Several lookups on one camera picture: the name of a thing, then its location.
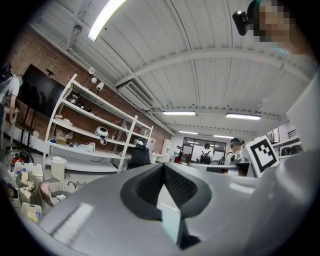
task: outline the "bottle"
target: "bottle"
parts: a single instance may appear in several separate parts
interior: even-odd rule
[[[11,156],[11,164],[10,164],[10,171],[13,172],[15,170],[15,164],[14,164],[14,150],[12,149],[12,147],[10,148],[10,156]]]

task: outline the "air conditioning duct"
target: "air conditioning duct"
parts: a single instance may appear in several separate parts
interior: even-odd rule
[[[150,111],[154,104],[147,93],[133,80],[117,87],[118,92],[137,108]]]

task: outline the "fluorescent light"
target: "fluorescent light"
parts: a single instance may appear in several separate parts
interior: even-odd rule
[[[93,42],[96,41],[107,21],[125,1],[126,0],[109,0],[106,3],[90,29],[90,32],[88,34],[88,38],[90,40],[92,40]]]
[[[198,135],[197,132],[192,132],[192,131],[183,131],[183,130],[180,130],[179,133],[182,133],[182,134],[195,134],[195,135]]]
[[[260,120],[260,115],[254,115],[254,114],[232,114],[227,113],[226,118],[238,118],[238,119],[249,119],[249,120]]]
[[[194,111],[178,111],[178,112],[165,111],[162,113],[164,115],[171,115],[171,116],[195,116],[196,115],[196,112]]]
[[[225,139],[233,139],[234,137],[230,137],[230,136],[222,136],[222,135],[213,135],[213,137],[217,137],[217,138],[225,138]]]

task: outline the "storage bin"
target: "storage bin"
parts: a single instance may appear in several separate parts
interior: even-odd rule
[[[23,216],[31,219],[35,223],[38,223],[41,220],[41,217],[42,217],[41,206],[24,202],[22,204],[21,214]]]
[[[19,188],[22,188],[23,187],[23,184],[21,182],[21,176],[22,176],[22,173],[18,174],[15,178],[15,182],[17,184],[17,186]],[[23,203],[30,203],[30,204],[33,204],[33,205],[38,205],[40,206],[41,205],[41,202],[42,202],[42,199],[41,199],[41,195],[40,195],[40,190],[38,188],[38,180],[35,176],[33,176],[32,174],[28,174],[28,182],[33,182],[33,185],[34,185],[34,190],[31,194],[31,197],[30,199],[27,199],[26,196],[20,191],[20,189],[18,189],[18,192],[19,192],[19,197],[21,198],[21,202]]]
[[[17,186],[17,183],[16,183],[15,179],[13,179],[13,178],[3,178],[3,181],[5,183],[7,183],[7,184],[10,184],[13,188],[18,190],[18,193],[17,193],[18,194],[18,198],[10,198],[9,197],[8,199],[11,201],[13,207],[20,208],[21,207],[21,200],[20,200],[20,195],[19,195],[19,188]]]
[[[52,176],[61,182],[65,181],[65,165],[67,160],[59,156],[51,157]]]
[[[29,163],[21,163],[16,162],[14,165],[14,175],[18,175],[23,169],[26,169],[30,174],[36,177],[39,182],[44,180],[44,173],[42,171],[41,164],[33,164],[32,162]]]
[[[52,204],[57,205],[60,200],[56,196],[65,195],[66,197],[70,196],[72,193],[78,191],[73,185],[68,185],[64,182],[53,182],[48,186],[48,191],[50,193],[50,200]]]

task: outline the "person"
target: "person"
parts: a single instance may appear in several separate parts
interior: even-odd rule
[[[177,146],[178,150],[179,150],[179,154],[178,156],[174,159],[174,162],[176,164],[181,164],[184,160],[184,148],[182,146]]]
[[[211,165],[213,160],[213,150],[210,149],[210,144],[206,143],[204,144],[204,150],[200,152],[199,156],[196,158],[196,161],[200,162],[200,164]]]
[[[228,152],[225,155],[224,165],[228,166],[231,164],[231,158],[234,156],[234,154],[240,152],[241,145],[242,145],[242,142],[238,138],[233,138],[230,141],[230,150],[228,150]]]
[[[8,105],[8,102],[9,120],[11,124],[14,123],[16,98],[22,83],[22,77],[13,73],[11,63],[4,63],[0,70],[0,125],[3,122],[4,106]]]
[[[274,0],[254,0],[247,10],[248,29],[262,42],[294,55],[306,55],[316,61],[306,37],[285,6]]]

